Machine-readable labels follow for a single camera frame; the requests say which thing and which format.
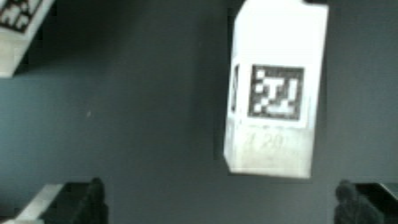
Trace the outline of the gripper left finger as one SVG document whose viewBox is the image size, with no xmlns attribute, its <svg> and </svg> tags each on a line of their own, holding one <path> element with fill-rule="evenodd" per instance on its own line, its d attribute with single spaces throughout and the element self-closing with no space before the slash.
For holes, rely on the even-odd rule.
<svg viewBox="0 0 398 224">
<path fill-rule="evenodd" d="M 101 179 L 46 184 L 10 224 L 108 224 Z"/>
</svg>

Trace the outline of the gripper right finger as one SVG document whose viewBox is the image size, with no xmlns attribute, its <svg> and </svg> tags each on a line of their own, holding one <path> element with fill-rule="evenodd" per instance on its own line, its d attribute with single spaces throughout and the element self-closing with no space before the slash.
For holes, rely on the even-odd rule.
<svg viewBox="0 0 398 224">
<path fill-rule="evenodd" d="M 398 183 L 353 183 L 335 187 L 334 224 L 398 224 Z"/>
</svg>

